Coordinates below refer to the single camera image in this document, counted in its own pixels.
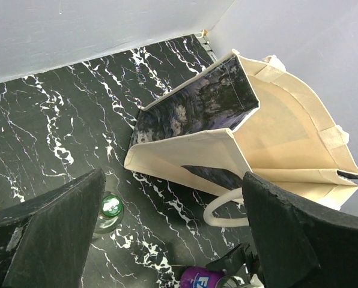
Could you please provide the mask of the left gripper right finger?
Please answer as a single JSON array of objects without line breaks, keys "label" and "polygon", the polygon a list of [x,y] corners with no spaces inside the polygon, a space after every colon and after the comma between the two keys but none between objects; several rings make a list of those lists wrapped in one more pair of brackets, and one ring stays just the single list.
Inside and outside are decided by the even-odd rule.
[{"label": "left gripper right finger", "polygon": [[266,287],[358,287],[358,217],[247,172],[242,194]]}]

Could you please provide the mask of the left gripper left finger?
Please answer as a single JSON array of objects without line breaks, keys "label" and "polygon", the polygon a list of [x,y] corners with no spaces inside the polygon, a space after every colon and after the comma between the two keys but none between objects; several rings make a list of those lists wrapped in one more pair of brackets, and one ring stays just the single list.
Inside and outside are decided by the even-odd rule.
[{"label": "left gripper left finger", "polygon": [[80,287],[106,176],[94,169],[0,211],[0,287]]}]

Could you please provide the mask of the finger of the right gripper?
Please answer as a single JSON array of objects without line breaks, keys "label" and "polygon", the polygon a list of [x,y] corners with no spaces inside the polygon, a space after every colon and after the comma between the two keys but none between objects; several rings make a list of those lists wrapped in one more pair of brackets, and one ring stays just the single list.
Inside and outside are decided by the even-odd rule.
[{"label": "finger of the right gripper", "polygon": [[244,281],[253,280],[253,285],[262,286],[262,267],[258,254],[249,243],[238,244],[223,257],[206,264],[206,268],[212,272],[223,271],[227,276],[235,276],[241,267],[245,266],[247,272],[243,277]]}]

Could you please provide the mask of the purple soda can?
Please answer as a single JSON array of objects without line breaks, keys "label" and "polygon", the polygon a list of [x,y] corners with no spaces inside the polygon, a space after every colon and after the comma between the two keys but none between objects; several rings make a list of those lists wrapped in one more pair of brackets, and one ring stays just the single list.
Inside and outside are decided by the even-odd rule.
[{"label": "purple soda can", "polygon": [[180,277],[180,288],[215,288],[222,287],[229,276],[224,272],[211,272],[206,268],[190,266]]}]

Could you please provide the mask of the beige canvas tote bag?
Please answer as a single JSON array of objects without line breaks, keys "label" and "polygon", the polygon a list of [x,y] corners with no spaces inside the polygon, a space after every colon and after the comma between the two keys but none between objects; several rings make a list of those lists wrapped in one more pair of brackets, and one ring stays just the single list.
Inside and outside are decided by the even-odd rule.
[{"label": "beige canvas tote bag", "polygon": [[338,210],[358,190],[349,135],[318,95],[276,56],[261,61],[233,50],[139,112],[124,167],[215,195],[207,224],[239,227],[247,218],[216,218],[242,202],[253,172]]}]

